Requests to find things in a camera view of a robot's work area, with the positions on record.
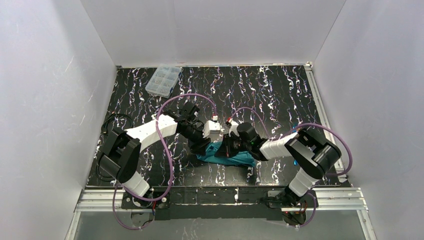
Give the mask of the teal cloth napkin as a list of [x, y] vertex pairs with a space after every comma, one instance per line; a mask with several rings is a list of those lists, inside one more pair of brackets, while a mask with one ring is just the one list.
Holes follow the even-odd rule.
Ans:
[[225, 166], [254, 167], [256, 165], [256, 160], [247, 151], [239, 152], [235, 156], [231, 156], [229, 158], [215, 156], [215, 153], [218, 152], [218, 149], [221, 145], [222, 142], [210, 143], [206, 147], [206, 152], [204, 155], [196, 154], [197, 159], [206, 163]]

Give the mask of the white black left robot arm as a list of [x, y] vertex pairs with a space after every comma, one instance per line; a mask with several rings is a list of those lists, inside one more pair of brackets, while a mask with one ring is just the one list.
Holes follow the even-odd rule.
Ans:
[[109, 174], [134, 197], [146, 200], [150, 185], [137, 171], [141, 152], [165, 137], [179, 134], [188, 140], [190, 151], [205, 155], [211, 143], [211, 131], [217, 130], [216, 118], [202, 122], [200, 109], [187, 102], [178, 111], [166, 110], [157, 120], [135, 128], [113, 129], [100, 149], [97, 167]]

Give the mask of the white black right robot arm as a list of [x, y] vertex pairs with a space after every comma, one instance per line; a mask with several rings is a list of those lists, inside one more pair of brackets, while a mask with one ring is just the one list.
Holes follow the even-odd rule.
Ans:
[[230, 159], [240, 152], [247, 152], [258, 161], [293, 157], [300, 169], [285, 188], [284, 197], [300, 199], [342, 156], [340, 149], [314, 127], [315, 123], [304, 123], [296, 132], [272, 140], [262, 138], [250, 123], [244, 122], [230, 129], [214, 155]]

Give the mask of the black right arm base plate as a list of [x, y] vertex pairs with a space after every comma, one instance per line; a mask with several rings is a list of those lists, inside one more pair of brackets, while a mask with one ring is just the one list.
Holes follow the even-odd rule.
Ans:
[[314, 190], [307, 190], [304, 195], [298, 196], [288, 187], [284, 190], [269, 190], [258, 202], [272, 209], [295, 208], [302, 210], [319, 206], [318, 197]]

